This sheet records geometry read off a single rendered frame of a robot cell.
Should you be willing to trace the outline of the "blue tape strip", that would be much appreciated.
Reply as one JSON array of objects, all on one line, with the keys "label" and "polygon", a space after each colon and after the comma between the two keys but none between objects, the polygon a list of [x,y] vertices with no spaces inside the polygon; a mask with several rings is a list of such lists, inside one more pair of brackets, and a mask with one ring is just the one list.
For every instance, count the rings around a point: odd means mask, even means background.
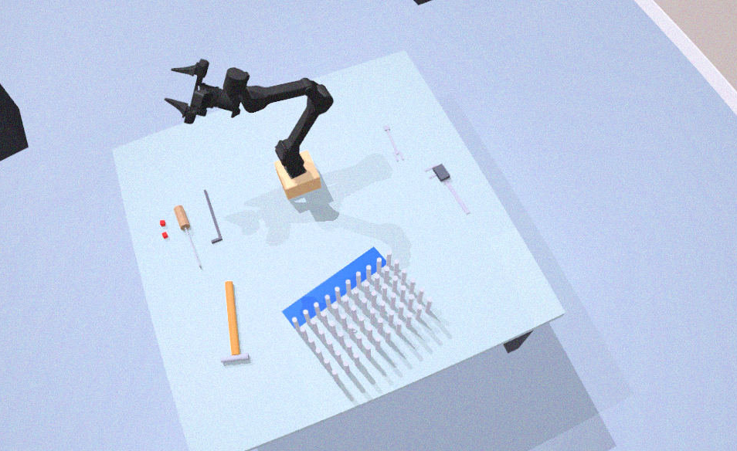
[{"label": "blue tape strip", "polygon": [[361,281],[363,282],[364,280],[366,280],[367,265],[371,266],[372,274],[376,273],[377,258],[379,257],[382,259],[383,268],[386,265],[386,260],[373,246],[369,251],[348,264],[345,268],[342,268],[342,270],[338,271],[338,273],[324,281],[318,287],[315,287],[314,290],[309,291],[302,298],[291,304],[288,308],[283,310],[282,313],[290,321],[293,327],[295,327],[292,322],[293,317],[296,317],[299,325],[302,326],[303,324],[307,323],[303,313],[304,310],[308,310],[310,318],[315,317],[315,315],[317,314],[315,313],[314,302],[318,302],[321,312],[324,308],[327,307],[324,298],[325,295],[329,295],[331,304],[336,301],[335,287],[340,288],[340,294],[341,297],[343,297],[347,293],[345,281],[350,280],[351,290],[354,289],[357,286],[356,272],[361,273]]}]

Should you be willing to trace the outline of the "orange-handled hammer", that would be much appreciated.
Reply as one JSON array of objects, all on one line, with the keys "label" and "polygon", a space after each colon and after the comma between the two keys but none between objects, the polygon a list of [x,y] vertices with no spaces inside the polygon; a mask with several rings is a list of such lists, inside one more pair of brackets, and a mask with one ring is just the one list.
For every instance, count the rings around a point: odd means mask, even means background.
[{"label": "orange-handled hammer", "polygon": [[230,344],[232,344],[232,356],[220,358],[221,363],[222,362],[234,362],[234,361],[245,361],[249,360],[249,353],[239,353],[239,337],[238,337],[238,327],[237,327],[237,319],[236,319],[236,310],[235,310],[235,300],[234,300],[234,291],[233,291],[233,282],[232,281],[226,281],[226,304],[227,304],[227,314],[228,314],[228,325],[229,325],[229,338],[230,338]]}]

